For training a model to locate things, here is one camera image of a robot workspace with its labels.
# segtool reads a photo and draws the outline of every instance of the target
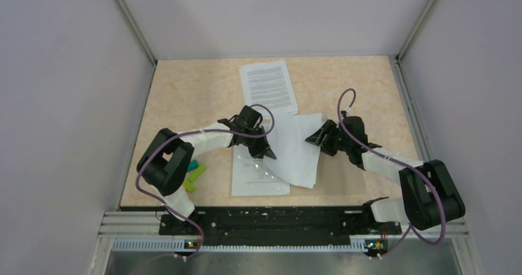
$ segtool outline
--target white panel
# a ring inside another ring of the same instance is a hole
[[[396,54],[427,0],[126,0],[158,59]]]
[[[0,0],[0,274],[84,274],[151,66],[112,0]]]
[[[486,274],[520,274],[522,0],[440,0],[406,57]]]

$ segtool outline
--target black mounting plate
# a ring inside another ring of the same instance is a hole
[[[401,234],[395,223],[368,228],[362,206],[196,207],[190,216],[205,233],[205,245],[348,245],[350,235]],[[198,235],[170,214],[161,216],[160,235]]]

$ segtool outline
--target document page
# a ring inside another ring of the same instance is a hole
[[[297,101],[284,60],[244,65],[239,72],[247,105],[261,104],[273,113],[297,114]],[[266,111],[259,111],[264,118],[268,116]]]
[[[321,148],[305,143],[305,139],[322,126],[322,114],[277,114],[275,121],[267,140],[277,160],[265,157],[263,162],[284,181],[313,188]]]
[[[277,177],[263,159],[253,159],[245,146],[234,146],[232,196],[290,194],[290,184]]]

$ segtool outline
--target tabletop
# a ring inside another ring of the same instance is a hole
[[[159,205],[135,188],[138,160],[160,129],[198,129],[238,114],[245,105],[239,69],[251,63],[285,60],[299,107],[298,114],[323,113],[337,122],[341,92],[352,87],[357,101],[350,114],[361,116],[368,140],[402,156],[417,158],[406,113],[386,56],[220,58],[161,60],[151,85],[133,152],[121,206]],[[313,189],[291,187],[290,195],[231,196],[231,148],[197,157],[207,170],[189,194],[200,206],[360,205],[378,197],[400,197],[399,185],[351,165],[348,156],[321,153]],[[151,190],[145,181],[142,186]]]

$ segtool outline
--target gray floor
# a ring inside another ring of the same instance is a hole
[[[349,253],[200,253],[184,263],[162,257],[139,270],[137,266],[158,255],[147,252],[114,252],[106,275],[133,274],[461,274],[451,243],[438,247],[406,241],[392,256],[369,261]]]

